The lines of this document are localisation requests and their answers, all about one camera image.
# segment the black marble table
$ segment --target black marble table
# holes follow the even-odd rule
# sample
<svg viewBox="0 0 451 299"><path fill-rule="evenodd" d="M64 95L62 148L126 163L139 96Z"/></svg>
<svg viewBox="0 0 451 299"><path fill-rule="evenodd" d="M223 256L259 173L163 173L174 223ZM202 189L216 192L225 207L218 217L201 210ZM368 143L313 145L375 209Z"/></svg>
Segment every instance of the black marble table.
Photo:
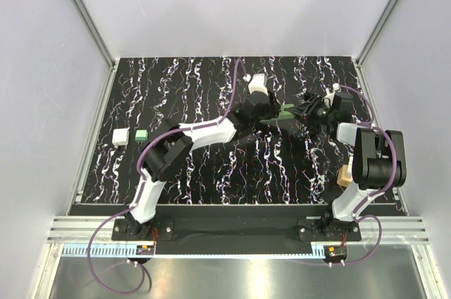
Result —
<svg viewBox="0 0 451 299"><path fill-rule="evenodd" d="M360 90L350 57L246 57L247 72L266 73L268 88L285 103L298 104L307 90L323 94L332 83ZM139 129L155 130L161 120L206 121L221 115L232 92L235 58L121 59L92 157L82 203L132 201L139 175ZM235 103L247 83L239 75ZM354 96L354 117L368 120ZM126 148L111 144L115 128L129 128ZM160 204L322 204L339 196L338 170L352 148L324 133L311 135L294 120L258 126L239 142L195 150L167 183ZM394 203L388 192L377 202Z"/></svg>

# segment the reflective metal surface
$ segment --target reflective metal surface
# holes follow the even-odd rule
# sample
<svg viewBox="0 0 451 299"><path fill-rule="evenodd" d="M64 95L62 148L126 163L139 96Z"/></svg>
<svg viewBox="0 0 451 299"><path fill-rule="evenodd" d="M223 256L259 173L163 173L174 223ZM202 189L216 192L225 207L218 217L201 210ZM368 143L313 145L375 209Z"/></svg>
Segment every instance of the reflective metal surface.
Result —
<svg viewBox="0 0 451 299"><path fill-rule="evenodd" d="M350 260L366 254L362 246L350 246ZM97 258L98 273L119 259ZM329 269L292 260L176 260L146 263L152 289L128 298L425 298L411 251L406 247L381 246L368 262ZM132 289L141 272L122 265L100 276L121 291ZM100 288L84 258L61 258L52 288L52 299L124 298Z"/></svg>

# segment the black and white robotic arm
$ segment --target black and white robotic arm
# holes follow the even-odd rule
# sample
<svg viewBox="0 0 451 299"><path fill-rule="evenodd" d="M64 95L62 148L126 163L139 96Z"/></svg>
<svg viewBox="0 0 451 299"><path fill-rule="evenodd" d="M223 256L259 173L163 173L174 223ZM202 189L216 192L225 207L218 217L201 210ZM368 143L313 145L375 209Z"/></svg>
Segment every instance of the black and white robotic arm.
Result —
<svg viewBox="0 0 451 299"><path fill-rule="evenodd" d="M325 130L333 140L354 148L353 182L321 217L320 229L323 232L346 232L355 216L359 216L376 197L383 194L381 192L375 195L375 192L388 182L392 174L391 152L382 135L371 128L353 123L352 95L340 91L340 86L334 84L324 97L306 93L304 102L299 106L282 107L274 94L266 88L264 74L254 75L248 88L246 100L235 107L221 123L221 117L196 124L175 123L166 119L152 133L149 141L174 128L188 129L162 139L146 154L136 196L130 204L128 221L135 222L131 226L139 226L154 218L164 185L180 169L190 151L211 144L239 140L247 136L256 123L277 119L281 110L292 114L293 118L307 126L311 132L320 133ZM207 128L199 126L208 123L215 125ZM402 134L399 131L387 133L397 153L396 178L392 187L401 186L406 178ZM366 202L356 211L363 199Z"/></svg>

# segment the green object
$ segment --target green object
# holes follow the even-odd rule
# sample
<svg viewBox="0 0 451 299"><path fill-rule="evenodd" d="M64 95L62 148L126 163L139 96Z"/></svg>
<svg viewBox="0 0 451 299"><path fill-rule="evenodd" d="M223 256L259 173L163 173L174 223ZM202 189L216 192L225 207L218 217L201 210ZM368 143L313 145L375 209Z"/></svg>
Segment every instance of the green object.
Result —
<svg viewBox="0 0 451 299"><path fill-rule="evenodd" d="M145 140L147 140L147 130L136 131L135 140L137 142L144 142Z"/></svg>
<svg viewBox="0 0 451 299"><path fill-rule="evenodd" d="M294 119L295 115L286 111L286 109L289 109L290 107L295 107L294 104L284 104L280 107L280 113L279 117L272 118L272 119L266 119L264 121L260 121L260 123L270 123L272 121L283 121L285 119Z"/></svg>

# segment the white wall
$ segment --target white wall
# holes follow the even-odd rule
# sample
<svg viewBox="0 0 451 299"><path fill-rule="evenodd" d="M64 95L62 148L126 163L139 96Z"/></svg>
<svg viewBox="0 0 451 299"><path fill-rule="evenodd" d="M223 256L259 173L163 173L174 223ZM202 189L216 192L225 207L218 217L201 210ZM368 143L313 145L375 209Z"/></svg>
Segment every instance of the white wall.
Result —
<svg viewBox="0 0 451 299"><path fill-rule="evenodd" d="M353 55L388 0L84 0L115 57Z"/></svg>
<svg viewBox="0 0 451 299"><path fill-rule="evenodd" d="M70 0L0 0L2 298L29 298L106 72Z"/></svg>
<svg viewBox="0 0 451 299"><path fill-rule="evenodd" d="M451 293L451 0L401 0L364 73L382 125L404 132L407 205Z"/></svg>

